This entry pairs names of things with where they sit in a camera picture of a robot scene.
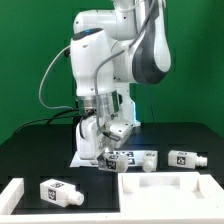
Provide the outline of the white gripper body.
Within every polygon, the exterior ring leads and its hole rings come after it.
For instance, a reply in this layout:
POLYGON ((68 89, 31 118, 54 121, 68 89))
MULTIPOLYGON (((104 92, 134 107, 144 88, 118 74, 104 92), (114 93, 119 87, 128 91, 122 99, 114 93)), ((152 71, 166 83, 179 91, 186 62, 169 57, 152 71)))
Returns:
MULTIPOLYGON (((100 118, 99 122, 101 130, 106 131, 107 125, 115 120, 126 119, 115 118, 109 122, 105 122, 100 118)), ((99 131, 96 117, 90 116, 89 118, 79 122, 76 126, 76 147, 78 156, 82 160, 97 159, 106 149, 113 151, 115 148, 120 148, 129 136, 121 141, 110 139, 99 131)))

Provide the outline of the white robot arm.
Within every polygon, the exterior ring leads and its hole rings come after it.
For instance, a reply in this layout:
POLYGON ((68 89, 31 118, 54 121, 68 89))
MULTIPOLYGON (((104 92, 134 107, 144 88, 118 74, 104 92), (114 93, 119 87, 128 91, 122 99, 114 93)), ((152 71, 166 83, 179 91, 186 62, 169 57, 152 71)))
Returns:
POLYGON ((171 67, 166 0, 112 0, 112 10, 89 10, 74 21, 70 58, 83 120, 78 155, 96 159, 121 147, 140 124, 132 83, 157 84, 171 67))

